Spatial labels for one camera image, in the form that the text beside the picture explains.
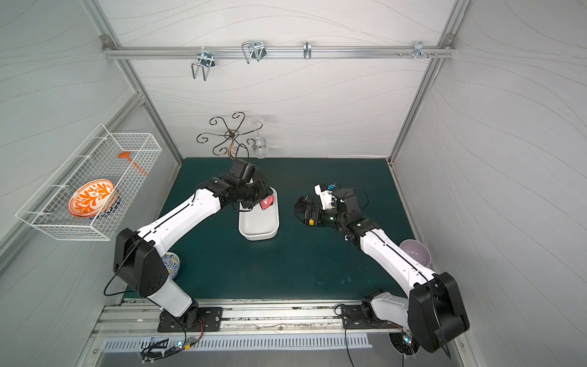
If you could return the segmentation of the pink tape measure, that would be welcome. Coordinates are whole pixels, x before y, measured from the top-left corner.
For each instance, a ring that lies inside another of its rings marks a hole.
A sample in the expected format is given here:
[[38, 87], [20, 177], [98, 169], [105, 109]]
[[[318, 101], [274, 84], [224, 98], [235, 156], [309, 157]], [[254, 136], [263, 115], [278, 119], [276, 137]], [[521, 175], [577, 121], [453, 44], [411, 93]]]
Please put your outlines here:
[[266, 197], [264, 200], [262, 200], [259, 205], [261, 207], [262, 210], [266, 210], [269, 209], [271, 206], [273, 206], [276, 202], [275, 199], [275, 194], [272, 194], [268, 197]]

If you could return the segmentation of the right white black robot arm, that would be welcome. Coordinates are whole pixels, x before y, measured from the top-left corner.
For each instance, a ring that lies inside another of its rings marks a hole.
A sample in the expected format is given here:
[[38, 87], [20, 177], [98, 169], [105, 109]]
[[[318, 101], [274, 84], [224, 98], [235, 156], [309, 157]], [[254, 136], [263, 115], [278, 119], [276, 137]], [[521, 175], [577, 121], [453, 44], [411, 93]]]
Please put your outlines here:
[[374, 259], [406, 294], [399, 298], [375, 291], [362, 302], [364, 320], [390, 323], [404, 335], [404, 344], [417, 343], [433, 353], [465, 333], [470, 322], [455, 278], [438, 274], [396, 245], [373, 219], [365, 217], [354, 199], [337, 198], [328, 206], [301, 197], [294, 215], [306, 226], [330, 227], [344, 240]]

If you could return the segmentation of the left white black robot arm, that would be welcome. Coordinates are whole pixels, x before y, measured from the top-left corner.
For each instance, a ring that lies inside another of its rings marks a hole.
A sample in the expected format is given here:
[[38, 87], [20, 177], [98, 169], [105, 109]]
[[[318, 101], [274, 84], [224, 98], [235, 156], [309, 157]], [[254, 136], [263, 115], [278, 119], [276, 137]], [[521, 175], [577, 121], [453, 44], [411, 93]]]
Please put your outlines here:
[[171, 278], [163, 256], [194, 227], [224, 207], [239, 203], [244, 210], [251, 210], [274, 195], [274, 188], [263, 178], [241, 180], [226, 176], [202, 183], [183, 203], [153, 223], [119, 232], [113, 276], [177, 319], [194, 316], [198, 302]]

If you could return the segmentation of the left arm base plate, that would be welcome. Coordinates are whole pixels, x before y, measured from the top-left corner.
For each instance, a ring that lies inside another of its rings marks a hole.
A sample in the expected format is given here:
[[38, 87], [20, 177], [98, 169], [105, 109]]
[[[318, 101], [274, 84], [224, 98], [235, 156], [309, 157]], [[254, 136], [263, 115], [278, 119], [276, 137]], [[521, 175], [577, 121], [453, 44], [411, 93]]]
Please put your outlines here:
[[160, 314], [157, 332], [181, 333], [198, 330], [218, 332], [221, 329], [223, 311], [222, 307], [191, 307], [183, 316], [174, 317], [164, 310]]

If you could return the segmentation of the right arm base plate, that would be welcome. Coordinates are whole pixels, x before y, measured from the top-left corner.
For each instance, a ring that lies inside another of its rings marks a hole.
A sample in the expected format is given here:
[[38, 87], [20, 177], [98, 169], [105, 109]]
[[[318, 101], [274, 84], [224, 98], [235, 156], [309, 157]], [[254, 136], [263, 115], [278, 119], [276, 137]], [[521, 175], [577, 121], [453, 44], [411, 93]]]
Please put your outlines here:
[[402, 330], [402, 327], [391, 322], [378, 319], [364, 305], [338, 304], [334, 308], [335, 315], [342, 321], [344, 330]]

